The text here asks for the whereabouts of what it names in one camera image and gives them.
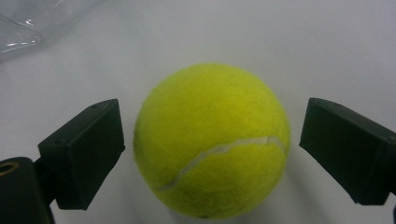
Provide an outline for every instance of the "yellow tennis ball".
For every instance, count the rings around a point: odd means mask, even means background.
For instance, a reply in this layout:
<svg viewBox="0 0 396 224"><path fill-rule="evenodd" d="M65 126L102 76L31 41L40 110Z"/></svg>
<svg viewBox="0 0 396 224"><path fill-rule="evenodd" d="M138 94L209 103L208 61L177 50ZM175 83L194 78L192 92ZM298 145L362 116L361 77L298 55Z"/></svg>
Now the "yellow tennis ball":
<svg viewBox="0 0 396 224"><path fill-rule="evenodd" d="M272 91L225 64L197 64L148 96L134 156L154 194L180 213L225 218L252 210L282 176L290 128Z"/></svg>

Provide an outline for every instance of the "plastic bag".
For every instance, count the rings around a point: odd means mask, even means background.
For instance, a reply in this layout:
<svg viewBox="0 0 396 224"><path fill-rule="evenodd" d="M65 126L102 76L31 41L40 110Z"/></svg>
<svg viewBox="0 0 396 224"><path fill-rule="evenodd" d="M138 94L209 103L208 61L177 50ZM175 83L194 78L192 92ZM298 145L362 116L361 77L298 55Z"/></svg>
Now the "plastic bag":
<svg viewBox="0 0 396 224"><path fill-rule="evenodd" d="M101 0L0 0L0 56L40 44Z"/></svg>

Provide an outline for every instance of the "white seam line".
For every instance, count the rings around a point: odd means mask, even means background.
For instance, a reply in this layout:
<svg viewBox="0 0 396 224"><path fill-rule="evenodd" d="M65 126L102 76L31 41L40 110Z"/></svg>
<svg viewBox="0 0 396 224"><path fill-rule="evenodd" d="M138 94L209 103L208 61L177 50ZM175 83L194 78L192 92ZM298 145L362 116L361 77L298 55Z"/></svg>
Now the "white seam line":
<svg viewBox="0 0 396 224"><path fill-rule="evenodd" d="M160 188L157 188L158 191L163 191L172 188L175 186L180 179L185 175L188 171L194 168L200 161L205 159L207 156L212 154L221 154L230 151L233 147L242 146L242 145L249 145L249 144L257 144L257 145L268 145L268 144L276 144L279 148L286 153L286 149L283 146L282 142L275 136L265 136L259 138L246 138L246 139L238 139L231 144L223 144L212 147L208 151L201 152L195 157L189 164L183 167L177 174L177 176L167 185L164 185Z"/></svg>

